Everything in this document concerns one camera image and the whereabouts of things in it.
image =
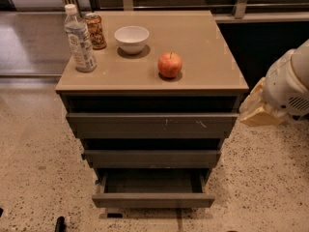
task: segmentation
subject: bottle cap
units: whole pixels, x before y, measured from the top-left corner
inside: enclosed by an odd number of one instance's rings
[[[75,15],[75,14],[77,14],[77,9],[76,9],[76,6],[74,4],[67,4],[65,6],[65,10],[66,10],[66,14],[67,15]]]

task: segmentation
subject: closed drawer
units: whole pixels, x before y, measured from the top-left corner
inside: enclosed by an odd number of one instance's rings
[[[220,138],[82,139],[84,157],[94,168],[214,168]]]
[[[222,138],[238,114],[69,113],[77,138]]]
[[[210,207],[205,178],[200,169],[107,169],[93,200],[100,208]]]

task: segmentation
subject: cabinet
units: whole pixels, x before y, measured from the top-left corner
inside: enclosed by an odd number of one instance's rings
[[[70,59],[56,87],[83,158],[98,176],[94,202],[104,208],[210,207],[214,195],[205,185],[248,90],[211,14],[99,14],[108,47],[96,52],[98,67],[81,73]],[[113,38],[131,24],[151,34],[134,56]],[[183,58],[176,79],[157,72],[167,47]]]

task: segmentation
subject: floor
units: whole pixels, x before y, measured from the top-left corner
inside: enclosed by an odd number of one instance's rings
[[[1,44],[8,44],[0,70],[60,72],[70,57],[59,40],[62,19],[0,13]],[[0,79],[1,232],[54,231],[59,216],[68,232],[309,231],[308,121],[260,128],[236,122],[207,184],[216,196],[210,208],[127,209],[110,218],[91,199],[96,178],[80,157],[56,83]]]

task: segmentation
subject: bottle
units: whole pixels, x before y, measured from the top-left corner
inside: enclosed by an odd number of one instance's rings
[[[85,21],[88,25],[90,40],[93,44],[93,49],[106,48],[106,41],[103,35],[102,19],[98,14],[88,13],[85,15]]]
[[[68,35],[70,51],[75,60],[76,69],[83,73],[89,73],[96,68],[97,61],[90,41],[87,24],[78,15],[74,4],[67,4],[65,9],[67,14],[65,30]]]

